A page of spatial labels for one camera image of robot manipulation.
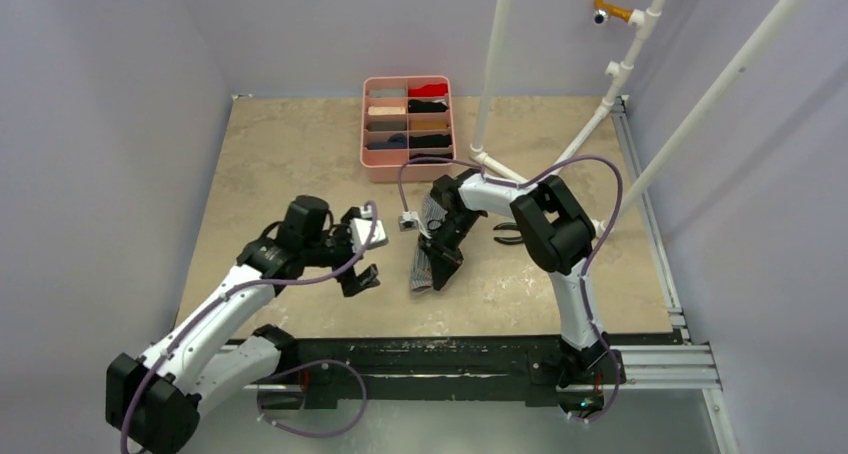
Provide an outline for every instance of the marble-pattern tabletop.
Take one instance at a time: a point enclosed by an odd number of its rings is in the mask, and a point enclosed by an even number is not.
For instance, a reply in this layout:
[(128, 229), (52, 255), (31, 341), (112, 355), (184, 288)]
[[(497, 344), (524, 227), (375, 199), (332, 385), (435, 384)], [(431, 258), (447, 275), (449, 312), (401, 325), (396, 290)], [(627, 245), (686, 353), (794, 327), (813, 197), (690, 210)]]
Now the marble-pattern tabletop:
[[(454, 98), (460, 158), (474, 130), (477, 98)], [(541, 171), (591, 117), (594, 97), (496, 98), (485, 148), (525, 177)], [(337, 216), (374, 200), (390, 242), (369, 251), (358, 267), (375, 263), (382, 285), (342, 297), (336, 282), (290, 287), (238, 331), (244, 337), (272, 323), (296, 337), (384, 337), (552, 334), (559, 316), (547, 274), (521, 246), (502, 246), (481, 219), (462, 244), (465, 263), (442, 292), (409, 292), (416, 234), (399, 232), (401, 205), (394, 184), (372, 184), (359, 161), (361, 100), (253, 99), (234, 102), (178, 321), (218, 285), (242, 247), (267, 224), (282, 219), (298, 194), (321, 197)], [(629, 185), (612, 122), (603, 121), (581, 153), (608, 157)], [(586, 211), (606, 218), (615, 179), (597, 162), (581, 162), (561, 175)], [(428, 183), (405, 185), (420, 206)], [(326, 272), (307, 269), (305, 276)], [(600, 316), (613, 333), (668, 332), (671, 327), (641, 217), (632, 210), (599, 253), (592, 269)]]

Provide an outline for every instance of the metal frame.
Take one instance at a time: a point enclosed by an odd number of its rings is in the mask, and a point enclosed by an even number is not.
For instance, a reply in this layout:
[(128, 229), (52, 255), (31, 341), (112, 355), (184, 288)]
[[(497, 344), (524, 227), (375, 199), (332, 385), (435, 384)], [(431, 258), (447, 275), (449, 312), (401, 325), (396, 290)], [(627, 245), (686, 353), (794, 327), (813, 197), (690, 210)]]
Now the metal frame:
[[(636, 179), (642, 174), (642, 166), (639, 163), (639, 156), (636, 154), (636, 147), (633, 144), (630, 125), (627, 122), (626, 103), (621, 97), (616, 99), (610, 116), (615, 127), (615, 133), (618, 136), (621, 152), (624, 154), (624, 163), (627, 165), (627, 171), (631, 179)], [(654, 257), (654, 265), (657, 268), (657, 275), (663, 288), (663, 297), (666, 301), (669, 321), (672, 328), (680, 329), (684, 340), (691, 343), (686, 318), (683, 315), (683, 308), (680, 305), (680, 298), (677, 296), (677, 288), (674, 285), (674, 278), (671, 275), (671, 269), (668, 265), (665, 244), (663, 244), (662, 236), (657, 226), (657, 219), (654, 216), (654, 209), (651, 205), (651, 199), (647, 191), (642, 195), (641, 201), (639, 203), (639, 214), (642, 216), (642, 222), (650, 235), (651, 254)], [(709, 412), (710, 423), (712, 424), (713, 433), (715, 434), (716, 443), (721, 454), (738, 454), (739, 446), (733, 434), (730, 419), (727, 417), (727, 409), (724, 405), (718, 370), (715, 370), (715, 373), (718, 389), (703, 389), (704, 402)]]

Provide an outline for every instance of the white wall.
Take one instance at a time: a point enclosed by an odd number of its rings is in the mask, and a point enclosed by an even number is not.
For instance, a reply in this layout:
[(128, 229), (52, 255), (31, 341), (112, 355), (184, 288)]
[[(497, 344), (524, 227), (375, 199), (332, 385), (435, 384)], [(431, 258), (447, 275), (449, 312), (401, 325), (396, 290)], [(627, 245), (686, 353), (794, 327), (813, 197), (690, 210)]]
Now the white wall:
[[(636, 66), (643, 165), (777, 0), (685, 0)], [(744, 452), (845, 452), (848, 14), (811, 0), (650, 194)]]
[[(186, 0), (230, 88), (278, 96), (357, 95), (370, 76), (433, 73), (479, 94), (495, 1)], [(623, 22), (595, 28), (591, 6), (514, 0), (498, 91), (603, 94), (604, 68), (633, 33)]]
[(181, 0), (0, 0), (0, 438), (116, 452), (105, 373), (176, 313), (229, 98)]

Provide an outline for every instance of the pipe joint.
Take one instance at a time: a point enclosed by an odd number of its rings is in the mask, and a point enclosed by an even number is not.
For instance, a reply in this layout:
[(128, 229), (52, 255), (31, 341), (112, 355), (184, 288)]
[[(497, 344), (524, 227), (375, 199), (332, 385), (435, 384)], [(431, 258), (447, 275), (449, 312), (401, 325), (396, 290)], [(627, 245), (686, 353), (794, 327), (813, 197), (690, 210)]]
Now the pipe joint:
[(610, 61), (610, 63), (607, 64), (607, 68), (604, 69), (604, 75), (609, 76), (613, 79), (618, 77), (620, 74), (621, 74), (621, 64), (619, 64), (615, 61)]

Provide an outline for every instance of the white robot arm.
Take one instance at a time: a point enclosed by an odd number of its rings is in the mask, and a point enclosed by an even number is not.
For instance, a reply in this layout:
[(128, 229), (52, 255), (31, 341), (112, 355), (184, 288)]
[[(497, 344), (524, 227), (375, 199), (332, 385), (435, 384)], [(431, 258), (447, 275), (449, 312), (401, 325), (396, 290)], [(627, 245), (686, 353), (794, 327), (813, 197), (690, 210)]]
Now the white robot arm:
[[(238, 348), (216, 355), (248, 318), (273, 300), (307, 266), (329, 267), (345, 297), (379, 285), (373, 264), (354, 272), (355, 253), (385, 245), (382, 223), (368, 207), (351, 208), (325, 229), (329, 206), (298, 196), (286, 217), (248, 243), (214, 292), (180, 325), (141, 356), (119, 355), (106, 376), (106, 420), (153, 454), (179, 451), (197, 424), (221, 401), (293, 364), (295, 339), (274, 326), (257, 329)], [(369, 233), (374, 226), (374, 234)], [(276, 236), (270, 237), (276, 228)], [(234, 291), (235, 286), (242, 286)], [(143, 392), (135, 404), (133, 397)]]
[[(475, 170), (456, 178), (443, 176), (433, 183), (430, 196), (447, 211), (437, 229), (419, 236), (419, 247), (430, 261), (433, 286), (441, 289), (462, 264), (459, 244), (480, 216), (493, 213), (513, 219), (530, 257), (550, 276), (563, 341), (591, 365), (604, 353), (596, 334), (603, 332), (603, 326), (586, 313), (584, 301), (597, 312), (588, 273), (583, 276), (586, 300), (580, 280), (592, 250), (594, 226), (557, 176), (525, 188), (503, 184), (507, 183), (495, 184)], [(549, 220), (548, 214), (556, 218)]]

